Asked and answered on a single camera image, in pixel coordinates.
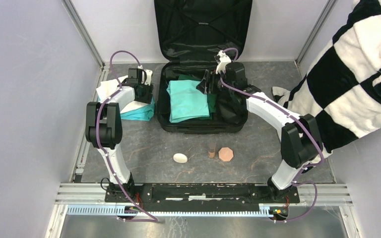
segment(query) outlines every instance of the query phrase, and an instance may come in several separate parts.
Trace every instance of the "white oval object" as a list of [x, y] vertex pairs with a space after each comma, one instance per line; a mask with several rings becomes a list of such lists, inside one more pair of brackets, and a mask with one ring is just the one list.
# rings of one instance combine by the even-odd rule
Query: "white oval object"
[[177, 153], [173, 156], [173, 160], [178, 162], [178, 163], [186, 163], [188, 161], [188, 157], [184, 154]]

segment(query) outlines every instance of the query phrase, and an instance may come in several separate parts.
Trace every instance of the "folded clothing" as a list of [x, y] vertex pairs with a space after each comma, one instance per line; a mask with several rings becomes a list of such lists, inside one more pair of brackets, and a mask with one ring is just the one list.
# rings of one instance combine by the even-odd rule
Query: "folded clothing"
[[170, 95], [171, 123], [210, 116], [207, 95], [196, 89], [198, 84], [199, 81], [195, 80], [170, 81], [167, 92]]
[[[123, 82], [127, 76], [119, 77], [119, 80]], [[118, 81], [116, 79], [103, 81], [96, 89], [100, 100], [104, 100], [113, 94], [118, 87]], [[133, 101], [128, 103], [121, 111], [121, 118], [125, 120], [145, 120], [149, 121], [154, 116], [154, 98], [151, 104]]]
[[151, 100], [151, 104], [146, 104], [141, 108], [131, 110], [125, 113], [121, 112], [121, 118], [124, 120], [143, 120], [149, 121], [154, 116], [155, 102], [154, 98]]

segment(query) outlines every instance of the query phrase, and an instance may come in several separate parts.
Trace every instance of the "white wall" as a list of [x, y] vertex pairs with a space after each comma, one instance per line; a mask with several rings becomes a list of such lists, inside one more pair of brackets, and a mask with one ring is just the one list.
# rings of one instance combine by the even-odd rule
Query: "white wall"
[[[72, 0], [104, 61], [116, 50], [163, 62], [152, 0]], [[241, 60], [294, 60], [326, 0], [254, 0]], [[133, 62], [118, 54], [115, 61]]]
[[[347, 21], [352, 0], [339, 0], [301, 62], [302, 75], [310, 63]], [[366, 238], [381, 237], [381, 129], [343, 148], [332, 160], [337, 180], [346, 183]]]
[[300, 73], [302, 76], [305, 76], [310, 64], [325, 47], [325, 45], [332, 39], [332, 36], [337, 32], [337, 30], [341, 26], [345, 25], [348, 14], [352, 11], [352, 5], [352, 0], [337, 0], [321, 30], [318, 32], [315, 41], [313, 41], [311, 47], [306, 52], [304, 59], [300, 62]]
[[99, 67], [60, 0], [0, 0], [0, 238], [40, 238]]

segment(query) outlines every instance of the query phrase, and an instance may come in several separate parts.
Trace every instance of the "black wire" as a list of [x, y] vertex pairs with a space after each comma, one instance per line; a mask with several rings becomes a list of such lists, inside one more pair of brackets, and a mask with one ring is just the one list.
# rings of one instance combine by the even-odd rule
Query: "black wire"
[[103, 187], [103, 181], [104, 181], [105, 179], [107, 179], [107, 181], [110, 182], [110, 179], [109, 179], [109, 178], [102, 178], [101, 181], [100, 181], [100, 187], [101, 187], [104, 191], [107, 191], [107, 188], [104, 188], [104, 187]]

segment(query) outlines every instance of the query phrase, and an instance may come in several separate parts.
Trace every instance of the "suitcase lid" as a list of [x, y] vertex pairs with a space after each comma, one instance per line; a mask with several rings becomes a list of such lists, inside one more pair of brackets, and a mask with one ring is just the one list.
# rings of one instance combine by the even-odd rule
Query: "suitcase lid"
[[[221, 49], [243, 52], [252, 0], [154, 0], [163, 56], [174, 62], [215, 62]], [[231, 59], [235, 53], [228, 53]]]

